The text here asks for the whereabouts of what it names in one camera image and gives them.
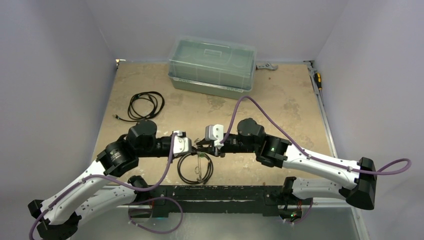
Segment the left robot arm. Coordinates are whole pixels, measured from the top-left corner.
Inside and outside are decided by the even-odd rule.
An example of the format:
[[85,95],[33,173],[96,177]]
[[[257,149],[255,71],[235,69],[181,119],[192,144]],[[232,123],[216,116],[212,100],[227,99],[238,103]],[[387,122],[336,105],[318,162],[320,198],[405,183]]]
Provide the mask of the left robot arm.
[[[48,199],[35,199],[28,204],[35,219],[29,239],[34,239],[34,233],[38,233],[43,240],[67,240],[79,225],[96,215],[117,206],[151,201],[150,192],[164,181],[173,160],[192,151],[192,141],[186,132],[174,130],[169,136],[157,137],[155,122],[139,121],[126,134],[108,144],[64,189]],[[166,157],[167,162],[157,183],[148,185],[141,176],[134,176],[129,182],[119,180],[136,168],[141,158],[162,157]]]

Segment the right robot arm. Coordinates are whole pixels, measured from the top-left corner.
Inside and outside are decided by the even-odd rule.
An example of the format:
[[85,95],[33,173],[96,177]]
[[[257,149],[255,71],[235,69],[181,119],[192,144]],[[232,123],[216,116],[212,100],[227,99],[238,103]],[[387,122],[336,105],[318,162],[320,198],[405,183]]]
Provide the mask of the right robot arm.
[[269,135],[252,118],[237,124],[237,133],[224,134],[223,125],[209,125],[204,139],[196,143],[199,152],[215,157],[225,154],[254,153],[257,162],[273,168],[300,170],[318,176],[318,179],[288,177],[280,196],[288,204],[309,198],[335,198],[362,209],[375,208],[377,177],[362,173],[375,171],[373,160],[345,160],[297,148],[287,139]]

